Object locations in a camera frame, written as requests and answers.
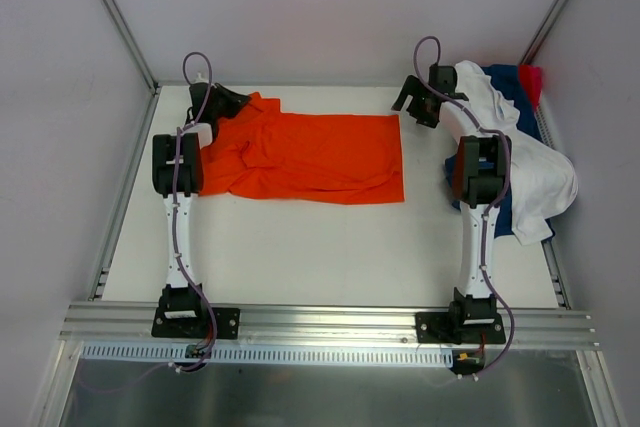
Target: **orange shirt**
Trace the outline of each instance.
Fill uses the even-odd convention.
[[[397,115],[280,112],[279,99],[252,94],[234,119],[221,118],[202,149],[200,195],[336,204],[404,201]]]

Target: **metal rail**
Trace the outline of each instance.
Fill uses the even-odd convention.
[[[538,52],[542,48],[542,44],[544,44],[545,40],[547,40],[547,37],[551,33],[551,30],[558,23],[558,19],[567,7],[568,2],[569,0],[553,0],[544,20],[540,24],[540,27],[538,27],[538,30],[533,36],[533,39],[531,39],[526,52],[522,56],[522,59],[520,60],[521,64],[531,64],[533,62],[536,55],[538,55]]]
[[[419,345],[414,326],[415,313],[446,310],[258,305],[234,307],[241,309],[239,343],[407,349],[416,349]],[[155,304],[141,302],[74,302],[69,307],[60,338],[151,338],[155,308]],[[513,349],[594,351],[600,348],[595,327],[586,312],[515,309],[514,313],[517,328]],[[505,328],[509,329],[508,317],[503,317]],[[451,347],[450,344],[434,345]],[[500,349],[501,346],[489,348]]]
[[[102,297],[102,292],[109,275],[109,268],[111,267],[111,260],[113,259],[113,254],[116,251],[118,237],[120,237],[120,230],[124,223],[127,205],[129,205],[129,198],[133,191],[133,185],[135,184],[138,168],[140,167],[140,159],[144,152],[144,146],[147,143],[147,137],[149,135],[149,130],[151,129],[151,123],[156,112],[156,106],[158,105],[159,98],[160,93],[157,92],[149,99],[149,102],[145,107],[144,115],[140,120],[136,136],[134,137],[130,147],[130,154],[127,157],[129,162],[127,164],[126,171],[123,174],[123,178],[120,181],[118,196],[116,197],[115,203],[111,209],[108,224],[109,227],[102,239],[102,243],[98,249],[98,255],[93,263],[95,274],[87,298],[99,299]]]
[[[140,47],[138,47],[138,43],[134,39],[133,34],[131,33],[131,29],[129,28],[127,21],[122,15],[122,12],[120,10],[120,7],[118,7],[116,0],[101,1],[102,5],[107,11],[107,14],[109,14],[109,17],[111,18],[113,25],[115,26],[116,31],[120,36],[120,39],[131,55],[131,59],[135,63],[138,71],[140,72],[140,75],[142,75],[142,78],[147,84],[147,87],[149,88],[149,90],[155,91],[158,83],[155,80],[155,77],[153,76],[153,73],[151,72],[151,69],[147,64],[147,61],[145,60],[144,55],[142,55],[142,51],[140,50]]]

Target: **garment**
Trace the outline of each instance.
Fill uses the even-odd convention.
[[[252,94],[202,149],[201,195],[337,204],[404,201],[398,117],[282,113]]]
[[[511,138],[513,233],[523,245],[548,238],[552,231],[545,219],[564,212],[577,195],[573,165],[564,155],[517,129],[520,112],[491,86],[491,78],[480,67],[465,61],[456,65],[456,72],[456,90],[467,95],[466,104],[482,126],[502,130]]]
[[[536,140],[541,140],[538,122],[535,119],[531,98],[521,84],[522,69],[516,65],[494,64],[490,67],[483,67],[485,74],[491,77],[491,86],[500,92],[505,99],[513,101],[513,105],[520,112],[516,127],[520,132],[530,135]],[[449,185],[453,184],[453,168],[455,166],[456,156],[449,157],[444,162],[445,175]],[[495,237],[505,235],[513,235],[511,229],[511,189],[500,204],[500,213],[496,219]],[[460,201],[453,201],[453,206],[460,210]]]

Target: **aluminum frame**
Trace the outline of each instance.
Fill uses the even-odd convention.
[[[158,86],[158,82],[156,81],[153,73],[151,72],[151,69],[147,64],[147,61],[145,60],[144,55],[142,55],[142,51],[140,50],[140,47],[138,47],[138,43],[136,42],[136,39],[133,37],[133,34],[131,33],[131,29],[129,28],[127,21],[122,15],[120,7],[118,7],[118,3],[116,2],[116,0],[100,0],[100,1],[102,2],[102,5],[107,11],[107,14],[111,18],[111,21],[113,22],[113,25],[115,26],[116,31],[118,32],[118,35],[122,40],[122,43],[127,48],[129,55],[131,55],[131,58],[134,64],[136,65],[138,71],[140,72],[140,75],[142,75],[142,78],[147,84],[147,87],[149,88],[150,91],[152,92],[155,91]]]
[[[53,375],[48,379],[44,390],[46,396],[36,411],[36,425],[58,427],[62,422],[83,344],[84,342],[76,340],[58,343]]]
[[[233,305],[239,308],[240,344],[317,345],[344,347],[419,346],[416,312],[445,312],[445,308],[304,307]],[[146,302],[74,302],[60,338],[63,340],[143,340],[151,338],[156,305]],[[505,329],[510,329],[508,316]],[[564,309],[514,309],[514,350],[598,351],[595,327],[587,312]],[[460,348],[472,347],[463,345]],[[502,346],[487,346],[502,349]]]
[[[582,379],[598,426],[627,427],[602,352],[576,352]]]
[[[111,215],[109,216],[109,228],[100,244],[98,255],[93,264],[95,276],[87,296],[89,299],[99,299],[106,285],[109,268],[111,267],[111,261],[116,251],[118,237],[120,237],[124,216],[127,213],[127,206],[129,205],[129,199],[131,198],[131,192],[133,191],[133,185],[136,180],[138,168],[140,167],[140,160],[142,159],[144,146],[147,143],[147,137],[151,129],[151,123],[153,122],[153,116],[155,115],[159,98],[160,89],[157,89],[145,107],[136,137],[131,145],[127,169],[120,182],[118,196],[116,197],[115,204],[111,209]]]

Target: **white cloth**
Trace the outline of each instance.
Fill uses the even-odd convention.
[[[520,112],[491,86],[491,77],[473,62],[456,65],[456,91],[482,127],[511,138],[512,230],[522,245],[540,242],[552,232],[545,219],[564,212],[578,194],[573,165],[564,155],[520,132]]]

